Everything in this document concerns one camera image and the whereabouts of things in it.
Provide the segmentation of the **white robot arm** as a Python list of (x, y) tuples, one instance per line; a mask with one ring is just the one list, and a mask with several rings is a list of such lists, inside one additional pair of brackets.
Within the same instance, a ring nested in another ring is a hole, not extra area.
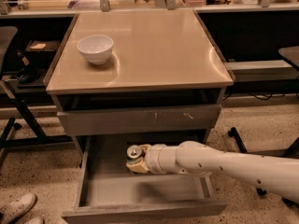
[(127, 148), (126, 155), (126, 166), (134, 173), (219, 173), (299, 203), (297, 159), (225, 152), (195, 141), (177, 146), (132, 145)]

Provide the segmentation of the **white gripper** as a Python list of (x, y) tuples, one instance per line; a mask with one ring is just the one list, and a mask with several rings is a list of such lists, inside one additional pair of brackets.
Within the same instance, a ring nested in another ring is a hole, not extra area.
[(151, 171), (153, 174), (164, 174), (164, 170), (159, 162), (159, 156), (165, 145), (150, 145), (144, 144), (140, 146), (143, 153), (146, 153), (145, 160), (138, 158), (136, 160), (129, 160), (126, 162), (127, 168), (138, 174), (145, 174)]

